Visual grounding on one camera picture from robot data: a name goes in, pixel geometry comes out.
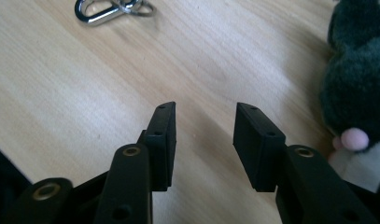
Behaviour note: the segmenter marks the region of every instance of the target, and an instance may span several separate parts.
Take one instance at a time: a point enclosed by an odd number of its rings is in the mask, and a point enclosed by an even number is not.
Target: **gray plush fur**
[[[323,117],[337,135],[360,128],[380,142],[380,3],[341,0],[328,41],[335,51],[320,93]]]

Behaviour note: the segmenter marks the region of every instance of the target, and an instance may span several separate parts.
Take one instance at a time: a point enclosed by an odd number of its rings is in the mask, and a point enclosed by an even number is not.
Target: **metal keychain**
[[[95,2],[109,2],[111,7],[97,12],[91,16],[86,16],[87,8]],[[147,12],[141,12],[141,8],[147,9]],[[123,14],[130,14],[141,17],[151,17],[155,14],[156,8],[147,0],[77,0],[74,7],[77,18],[91,26],[99,25],[103,22],[110,21]]]

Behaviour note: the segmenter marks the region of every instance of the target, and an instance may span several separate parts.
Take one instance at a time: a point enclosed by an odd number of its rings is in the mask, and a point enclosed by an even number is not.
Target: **pink nose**
[[[342,133],[341,138],[334,138],[333,145],[337,149],[345,148],[351,151],[360,151],[365,149],[369,142],[370,139],[363,130],[350,128]]]

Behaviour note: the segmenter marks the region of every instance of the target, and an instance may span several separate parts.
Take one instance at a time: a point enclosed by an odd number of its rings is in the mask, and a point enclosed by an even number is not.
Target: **stuffed animal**
[[[380,2],[341,0],[330,23],[334,50],[322,89],[323,119],[336,136],[329,158],[342,179],[371,192],[380,184]]]

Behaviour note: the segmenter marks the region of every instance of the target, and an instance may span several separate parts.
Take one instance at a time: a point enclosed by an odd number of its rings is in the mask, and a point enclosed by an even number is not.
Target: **table surface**
[[[90,27],[74,0],[0,1],[0,149],[32,182],[77,186],[175,101],[173,186],[154,193],[155,223],[280,223],[232,145],[236,103],[259,107],[288,145],[331,151],[317,95],[336,2],[150,3],[154,17]]]

